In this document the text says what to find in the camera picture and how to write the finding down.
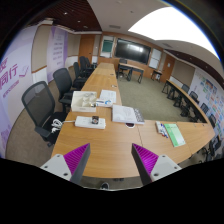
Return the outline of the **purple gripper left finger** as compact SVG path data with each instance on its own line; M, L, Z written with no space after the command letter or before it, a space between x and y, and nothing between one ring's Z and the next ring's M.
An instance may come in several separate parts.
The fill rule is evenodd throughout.
M90 144L85 144L65 155L56 154L41 169L79 185L89 156Z

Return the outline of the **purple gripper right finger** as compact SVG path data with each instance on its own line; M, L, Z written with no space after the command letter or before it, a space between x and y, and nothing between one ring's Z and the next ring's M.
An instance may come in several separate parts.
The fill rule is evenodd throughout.
M140 145L132 144L131 153L143 185L181 170L181 167L167 155L158 156Z

